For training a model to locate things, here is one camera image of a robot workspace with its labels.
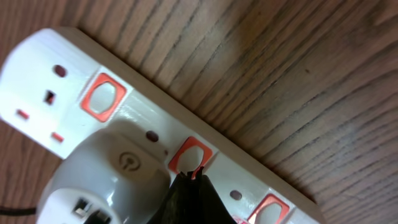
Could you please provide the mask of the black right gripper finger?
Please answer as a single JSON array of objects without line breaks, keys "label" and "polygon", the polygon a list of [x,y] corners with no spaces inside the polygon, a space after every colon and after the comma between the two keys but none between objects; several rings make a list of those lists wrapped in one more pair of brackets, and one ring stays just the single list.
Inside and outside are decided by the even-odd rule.
[{"label": "black right gripper finger", "polygon": [[179,173],[148,224],[236,224],[203,169]]}]

